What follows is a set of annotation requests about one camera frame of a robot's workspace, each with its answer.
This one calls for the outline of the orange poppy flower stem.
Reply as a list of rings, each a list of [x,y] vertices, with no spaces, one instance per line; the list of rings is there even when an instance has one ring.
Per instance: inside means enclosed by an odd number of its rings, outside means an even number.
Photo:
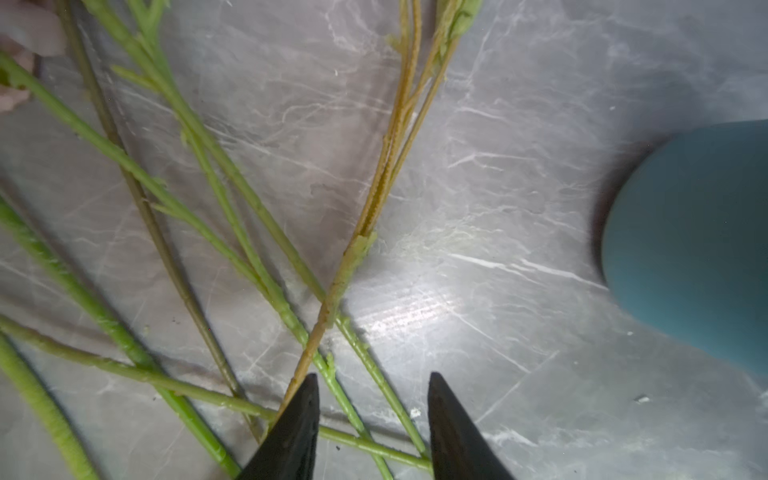
[[[324,334],[337,318],[341,300],[376,238],[374,229],[378,218],[437,94],[460,38],[471,28],[482,5],[481,1],[471,0],[436,3],[435,30],[424,68],[418,72],[423,27],[421,3],[400,3],[400,36],[395,39],[395,49],[401,54],[401,73],[375,174],[353,235],[322,300],[317,321],[288,385],[279,414],[287,410],[298,392]]]

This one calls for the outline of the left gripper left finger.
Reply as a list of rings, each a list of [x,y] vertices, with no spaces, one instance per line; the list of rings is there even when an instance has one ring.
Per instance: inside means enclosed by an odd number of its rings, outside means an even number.
[[[311,479],[320,427],[317,376],[308,374],[237,480]]]

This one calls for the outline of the white flower stem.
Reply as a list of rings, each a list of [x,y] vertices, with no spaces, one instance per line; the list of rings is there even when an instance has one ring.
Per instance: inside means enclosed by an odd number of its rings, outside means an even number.
[[[94,320],[126,356],[138,368],[139,373],[165,375],[162,367],[155,361],[148,350],[119,320],[101,299],[79,281],[64,262],[38,237],[21,216],[5,201],[1,202],[1,226],[7,230],[16,242],[35,259],[69,296]],[[22,398],[35,410],[60,452],[67,462],[73,476],[77,479],[95,479],[95,468],[76,440],[68,421],[60,408],[48,394],[42,382],[21,356],[12,348],[9,341],[1,340],[1,368],[21,394]],[[191,431],[207,453],[219,464],[230,478],[241,472],[241,467],[221,443],[211,428],[198,414],[189,400],[178,390],[158,386],[160,396]]]

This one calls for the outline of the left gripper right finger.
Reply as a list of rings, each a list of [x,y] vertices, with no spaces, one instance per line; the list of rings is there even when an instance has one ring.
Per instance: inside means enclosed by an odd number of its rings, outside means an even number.
[[[428,421],[435,479],[514,479],[438,372],[430,374]]]

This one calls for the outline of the teal cylindrical vase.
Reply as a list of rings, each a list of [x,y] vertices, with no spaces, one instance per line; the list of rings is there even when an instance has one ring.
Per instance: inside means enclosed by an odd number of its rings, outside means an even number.
[[[601,266],[636,320],[762,375],[767,371],[767,124],[676,136],[622,185]]]

